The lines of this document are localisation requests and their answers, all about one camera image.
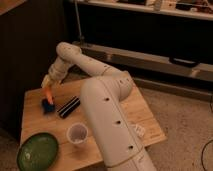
green bowl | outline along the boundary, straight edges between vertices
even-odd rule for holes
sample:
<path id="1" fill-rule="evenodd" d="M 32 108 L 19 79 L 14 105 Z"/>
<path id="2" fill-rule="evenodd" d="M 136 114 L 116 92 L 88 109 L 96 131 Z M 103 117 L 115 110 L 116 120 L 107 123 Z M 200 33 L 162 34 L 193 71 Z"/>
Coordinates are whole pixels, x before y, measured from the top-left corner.
<path id="1" fill-rule="evenodd" d="M 17 164 L 20 171 L 45 171 L 55 161 L 57 153 L 56 138 L 49 133 L 38 133 L 22 144 Z"/>

plastic cup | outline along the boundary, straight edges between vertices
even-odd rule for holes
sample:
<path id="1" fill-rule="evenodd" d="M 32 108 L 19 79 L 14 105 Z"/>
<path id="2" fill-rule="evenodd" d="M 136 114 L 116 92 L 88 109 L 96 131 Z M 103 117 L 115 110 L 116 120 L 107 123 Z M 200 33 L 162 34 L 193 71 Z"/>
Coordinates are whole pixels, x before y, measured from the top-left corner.
<path id="1" fill-rule="evenodd" d="M 76 147 L 83 147 L 87 136 L 88 128 L 83 123 L 74 123 L 67 129 L 67 139 Z"/>

wall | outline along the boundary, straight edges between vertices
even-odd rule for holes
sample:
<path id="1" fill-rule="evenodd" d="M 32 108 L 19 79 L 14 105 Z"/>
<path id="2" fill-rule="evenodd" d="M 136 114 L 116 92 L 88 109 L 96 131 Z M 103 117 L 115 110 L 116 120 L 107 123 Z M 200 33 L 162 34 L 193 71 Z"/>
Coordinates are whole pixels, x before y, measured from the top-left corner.
<path id="1" fill-rule="evenodd" d="M 18 138 L 24 92 L 39 88 L 66 39 L 62 0 L 29 0 L 0 16 L 0 127 Z"/>

wooden table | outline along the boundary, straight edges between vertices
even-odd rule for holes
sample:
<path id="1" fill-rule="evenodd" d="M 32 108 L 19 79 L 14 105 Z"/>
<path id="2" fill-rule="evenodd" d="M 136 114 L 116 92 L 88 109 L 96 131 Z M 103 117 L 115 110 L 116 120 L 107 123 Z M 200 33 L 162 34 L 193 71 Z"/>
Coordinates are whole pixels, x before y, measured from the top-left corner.
<path id="1" fill-rule="evenodd" d="M 74 95 L 79 96 L 83 82 L 84 80 L 69 82 L 53 88 L 56 111 Z M 21 143 L 38 132 L 53 134 L 59 142 L 59 155 L 56 162 L 52 165 L 51 171 L 76 170 L 103 161 L 90 129 L 84 149 L 74 147 L 66 139 L 66 130 L 73 123 L 83 122 L 89 127 L 81 106 L 73 111 L 66 119 L 61 119 L 56 112 L 43 115 L 41 107 L 41 100 L 43 98 L 44 94 L 41 89 L 25 93 Z M 121 105 L 130 122 L 140 124 L 146 129 L 144 139 L 142 140 L 145 146 L 166 139 L 136 86 L 133 87 L 131 95 Z"/>

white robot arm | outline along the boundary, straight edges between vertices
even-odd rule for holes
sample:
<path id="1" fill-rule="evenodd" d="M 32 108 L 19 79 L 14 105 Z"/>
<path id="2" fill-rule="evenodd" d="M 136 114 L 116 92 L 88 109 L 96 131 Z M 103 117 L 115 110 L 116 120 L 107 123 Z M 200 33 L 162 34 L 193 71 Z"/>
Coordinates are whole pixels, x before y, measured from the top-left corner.
<path id="1" fill-rule="evenodd" d="M 63 79 L 74 64 L 93 76 L 81 88 L 80 101 L 108 170 L 156 171 L 119 103 L 132 90 L 131 76 L 83 55 L 79 47 L 68 43 L 60 43 L 57 53 L 42 86 Z"/>

